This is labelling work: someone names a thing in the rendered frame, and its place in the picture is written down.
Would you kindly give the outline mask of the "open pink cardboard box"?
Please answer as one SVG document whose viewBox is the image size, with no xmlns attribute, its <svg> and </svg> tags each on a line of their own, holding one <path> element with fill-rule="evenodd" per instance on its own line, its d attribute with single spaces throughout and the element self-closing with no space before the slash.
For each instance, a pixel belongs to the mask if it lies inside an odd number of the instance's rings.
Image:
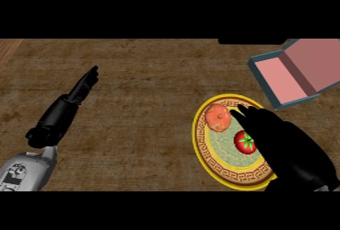
<svg viewBox="0 0 340 230">
<path fill-rule="evenodd" d="M 340 84 L 340 39 L 291 39 L 247 65 L 273 109 L 293 107 Z"/>
</svg>

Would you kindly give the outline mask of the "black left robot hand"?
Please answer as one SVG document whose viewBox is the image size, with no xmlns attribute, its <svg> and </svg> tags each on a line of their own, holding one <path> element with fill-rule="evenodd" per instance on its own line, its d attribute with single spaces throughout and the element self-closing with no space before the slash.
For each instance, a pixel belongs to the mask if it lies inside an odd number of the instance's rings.
<svg viewBox="0 0 340 230">
<path fill-rule="evenodd" d="M 55 146 L 63 138 L 78 107 L 97 83 L 97 66 L 93 66 L 72 90 L 62 94 L 49 106 L 34 128 L 29 129 L 25 137 L 32 148 Z"/>
</svg>

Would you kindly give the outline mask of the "yellow patterned plate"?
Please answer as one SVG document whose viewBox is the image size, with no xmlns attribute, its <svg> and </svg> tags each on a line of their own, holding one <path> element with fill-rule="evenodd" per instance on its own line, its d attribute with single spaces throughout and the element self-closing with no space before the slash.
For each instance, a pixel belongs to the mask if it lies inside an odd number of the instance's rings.
<svg viewBox="0 0 340 230">
<path fill-rule="evenodd" d="M 222 132 L 211 128 L 205 112 L 216 104 L 227 110 L 238 110 L 239 104 L 261 108 L 254 100 L 233 93 L 220 94 L 205 101 L 195 113 L 191 128 L 198 160 L 223 185 L 235 190 L 260 190 L 276 179 L 276 175 L 235 118 L 230 118 L 229 127 Z"/>
</svg>

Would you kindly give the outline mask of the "orange round vegetable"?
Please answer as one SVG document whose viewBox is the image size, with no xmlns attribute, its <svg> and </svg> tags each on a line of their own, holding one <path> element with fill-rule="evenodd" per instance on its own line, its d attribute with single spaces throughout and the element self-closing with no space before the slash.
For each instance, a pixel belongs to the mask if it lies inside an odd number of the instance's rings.
<svg viewBox="0 0 340 230">
<path fill-rule="evenodd" d="M 205 113 L 204 118 L 208 128 L 214 132 L 223 132 L 229 128 L 230 114 L 227 108 L 222 104 L 211 104 Z"/>
</svg>

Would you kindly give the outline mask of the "red tomato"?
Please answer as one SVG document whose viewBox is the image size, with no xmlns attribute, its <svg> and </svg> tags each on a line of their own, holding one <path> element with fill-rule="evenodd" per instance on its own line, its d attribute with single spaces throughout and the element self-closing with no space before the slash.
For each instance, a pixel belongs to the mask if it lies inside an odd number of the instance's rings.
<svg viewBox="0 0 340 230">
<path fill-rule="evenodd" d="M 256 142 L 244 130 L 233 136 L 233 145 L 238 151 L 245 155 L 250 155 L 257 150 Z"/>
</svg>

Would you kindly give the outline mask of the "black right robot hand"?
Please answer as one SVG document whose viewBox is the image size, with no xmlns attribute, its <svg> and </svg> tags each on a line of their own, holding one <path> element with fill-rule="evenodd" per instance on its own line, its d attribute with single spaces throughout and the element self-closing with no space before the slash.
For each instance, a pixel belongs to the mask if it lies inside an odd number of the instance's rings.
<svg viewBox="0 0 340 230">
<path fill-rule="evenodd" d="M 266 109 L 241 104 L 230 115 L 254 140 L 276 179 L 267 184 L 267 192 L 329 190 L 340 186 L 334 163 L 306 132 Z"/>
</svg>

